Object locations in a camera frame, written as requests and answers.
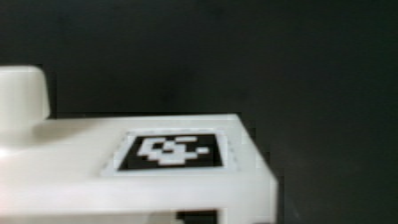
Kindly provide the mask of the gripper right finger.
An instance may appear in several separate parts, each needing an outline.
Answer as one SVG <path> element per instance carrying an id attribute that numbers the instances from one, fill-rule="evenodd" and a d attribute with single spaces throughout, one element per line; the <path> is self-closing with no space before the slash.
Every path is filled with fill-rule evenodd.
<path id="1" fill-rule="evenodd" d="M 275 221 L 264 219 L 251 219 L 250 224 L 275 224 Z"/>

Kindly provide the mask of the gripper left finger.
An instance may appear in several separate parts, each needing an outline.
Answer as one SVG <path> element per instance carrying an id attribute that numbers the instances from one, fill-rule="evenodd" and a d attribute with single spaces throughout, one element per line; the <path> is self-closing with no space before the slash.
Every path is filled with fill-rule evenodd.
<path id="1" fill-rule="evenodd" d="M 214 210 L 179 211 L 175 213 L 175 219 L 182 224 L 216 224 L 218 213 Z"/>

